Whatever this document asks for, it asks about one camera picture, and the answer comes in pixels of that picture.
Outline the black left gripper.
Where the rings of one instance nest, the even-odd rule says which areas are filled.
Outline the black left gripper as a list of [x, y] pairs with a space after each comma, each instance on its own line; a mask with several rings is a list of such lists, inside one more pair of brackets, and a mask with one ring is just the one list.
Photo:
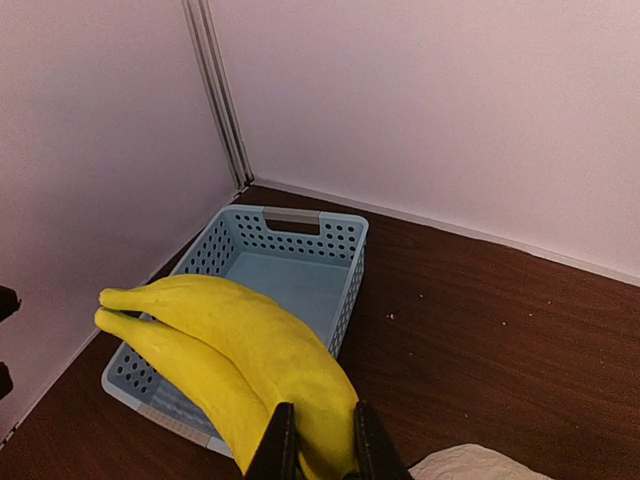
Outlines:
[[[5, 323], [12, 315], [20, 310], [21, 299], [17, 292], [7, 286], [1, 286], [1, 323]], [[14, 383], [8, 365], [11, 355], [11, 341], [4, 327], [1, 328], [1, 399], [9, 395]]]

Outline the white plastic bag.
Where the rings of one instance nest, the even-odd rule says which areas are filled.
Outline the white plastic bag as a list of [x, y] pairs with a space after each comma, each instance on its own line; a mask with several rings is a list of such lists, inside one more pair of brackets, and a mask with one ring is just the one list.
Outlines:
[[522, 479], [550, 477], [492, 449], [463, 444], [427, 455], [408, 469], [413, 479]]

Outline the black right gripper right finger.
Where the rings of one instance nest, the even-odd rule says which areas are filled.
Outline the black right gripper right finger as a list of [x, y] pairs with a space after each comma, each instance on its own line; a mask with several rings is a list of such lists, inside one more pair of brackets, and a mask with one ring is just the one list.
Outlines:
[[354, 434], [360, 479], [413, 479], [375, 408], [367, 401], [359, 401], [355, 407]]

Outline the yellow banana bunch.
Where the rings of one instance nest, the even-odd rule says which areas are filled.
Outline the yellow banana bunch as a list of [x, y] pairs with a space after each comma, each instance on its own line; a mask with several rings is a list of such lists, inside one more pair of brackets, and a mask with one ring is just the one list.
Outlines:
[[175, 275], [99, 295], [96, 325], [128, 343], [213, 423], [242, 472], [271, 416], [291, 403], [309, 479], [357, 471], [356, 391], [317, 335], [231, 280]]

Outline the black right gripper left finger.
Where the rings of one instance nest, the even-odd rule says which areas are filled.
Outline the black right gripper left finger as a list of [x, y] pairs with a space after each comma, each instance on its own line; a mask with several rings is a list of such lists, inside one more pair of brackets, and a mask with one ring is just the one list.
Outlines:
[[295, 408], [281, 402], [273, 411], [245, 480], [293, 480], [297, 471]]

